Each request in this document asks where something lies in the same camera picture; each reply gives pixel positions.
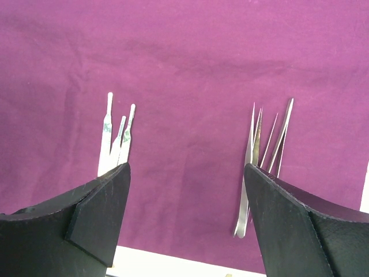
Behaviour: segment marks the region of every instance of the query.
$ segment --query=purple background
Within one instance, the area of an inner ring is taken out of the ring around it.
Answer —
[[[369,1],[0,4],[0,211],[95,178],[109,91],[114,136],[137,105],[119,245],[263,271],[231,235],[254,101],[264,146],[295,97],[281,178],[359,208]]]

